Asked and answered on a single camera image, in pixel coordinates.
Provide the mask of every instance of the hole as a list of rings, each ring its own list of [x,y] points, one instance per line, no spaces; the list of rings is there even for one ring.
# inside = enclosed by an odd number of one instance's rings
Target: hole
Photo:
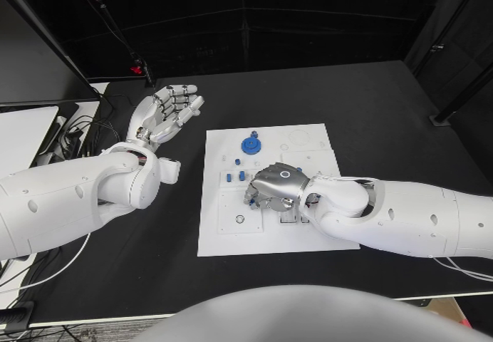
[[[27,207],[31,212],[37,212],[37,204],[33,200],[27,202]]]
[[[79,198],[83,197],[83,189],[80,188],[79,185],[75,186],[75,193],[76,193],[76,196],[77,196]]]

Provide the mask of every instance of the computer monitor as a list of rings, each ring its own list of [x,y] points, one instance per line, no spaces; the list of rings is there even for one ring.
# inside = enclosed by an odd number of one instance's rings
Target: computer monitor
[[[89,83],[18,4],[0,0],[0,106],[96,100]]]

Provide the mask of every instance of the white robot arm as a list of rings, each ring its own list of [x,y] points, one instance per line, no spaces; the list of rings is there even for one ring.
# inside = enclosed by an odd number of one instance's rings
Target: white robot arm
[[[493,199],[413,182],[372,178],[311,179],[276,163],[255,176],[245,194],[252,209],[298,208],[334,239],[412,257],[493,259]]]
[[[199,114],[194,85],[171,85],[139,103],[126,141],[98,157],[30,168],[0,180],[0,260],[52,249],[144,209],[180,163],[154,151]]]

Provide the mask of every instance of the gray component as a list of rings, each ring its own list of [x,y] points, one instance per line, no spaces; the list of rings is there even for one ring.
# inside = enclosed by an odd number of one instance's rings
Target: gray component
[[[409,304],[328,286],[271,286],[183,310],[134,342],[491,342]]]
[[[299,199],[310,179],[295,167],[276,162],[259,171],[249,182],[245,204],[252,209],[271,208],[276,212],[288,211],[299,205]]]

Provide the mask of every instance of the black tabletop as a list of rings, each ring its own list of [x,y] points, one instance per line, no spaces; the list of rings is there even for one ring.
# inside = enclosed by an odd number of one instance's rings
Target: black tabletop
[[[73,265],[28,290],[31,323],[175,313],[230,292],[279,284],[341,286],[392,298],[493,291],[493,284],[432,259],[361,247],[357,251],[197,257],[206,130],[324,123],[341,175],[423,182],[493,195],[454,130],[402,62],[168,78],[194,84],[201,114],[157,151],[181,162],[180,179],[155,201],[113,219],[90,236]],[[142,81],[112,83],[108,94],[134,104],[152,93]],[[124,97],[112,124],[124,135],[132,108]],[[103,136],[109,146],[112,134]],[[83,238],[63,246],[43,274],[70,260]],[[477,271],[493,261],[458,258]]]

